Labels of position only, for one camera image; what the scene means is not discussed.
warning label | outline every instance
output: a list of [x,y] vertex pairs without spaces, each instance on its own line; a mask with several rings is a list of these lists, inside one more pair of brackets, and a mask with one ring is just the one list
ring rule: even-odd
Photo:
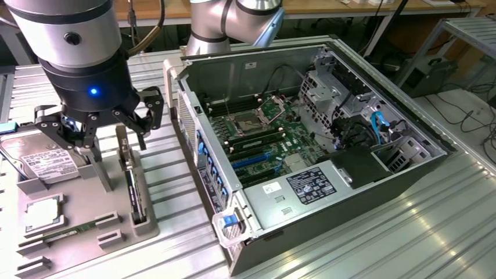
[[320,167],[314,167],[286,178],[300,202],[306,205],[336,193]]
[[41,180],[52,179],[77,171],[69,152],[62,149],[22,156],[21,159]]

barcode label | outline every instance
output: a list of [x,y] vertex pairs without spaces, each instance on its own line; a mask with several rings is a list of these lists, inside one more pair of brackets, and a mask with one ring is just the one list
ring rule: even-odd
[[66,150],[56,149],[21,157],[25,165],[41,180],[56,178],[77,171]]

hard drive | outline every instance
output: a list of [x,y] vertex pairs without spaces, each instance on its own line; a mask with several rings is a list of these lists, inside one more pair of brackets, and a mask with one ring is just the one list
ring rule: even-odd
[[38,177],[46,184],[78,177],[77,167],[88,164],[85,156],[61,149],[34,126],[0,137],[0,153],[24,180]]

sticker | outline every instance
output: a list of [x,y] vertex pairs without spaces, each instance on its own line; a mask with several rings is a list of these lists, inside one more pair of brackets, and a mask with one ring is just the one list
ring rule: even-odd
[[288,177],[285,180],[288,180],[294,194],[304,205],[336,193],[336,189],[326,179],[320,167],[314,167],[313,169]]
[[266,184],[261,187],[265,194],[273,193],[274,191],[278,191],[281,189],[278,182],[272,182],[270,184]]
[[22,156],[21,159],[41,180],[77,172],[69,152],[62,149]]
[[249,62],[245,64],[245,70],[254,69],[256,68],[256,62]]

white label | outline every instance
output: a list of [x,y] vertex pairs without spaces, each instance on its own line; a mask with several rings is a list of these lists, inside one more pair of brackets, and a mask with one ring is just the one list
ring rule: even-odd
[[245,70],[254,69],[256,68],[256,62],[250,62],[245,64]]
[[56,178],[77,171],[69,152],[62,149],[22,156],[21,159],[41,180]]
[[281,189],[278,182],[272,182],[270,184],[266,184],[261,187],[264,188],[265,194],[273,193],[274,191],[278,191]]

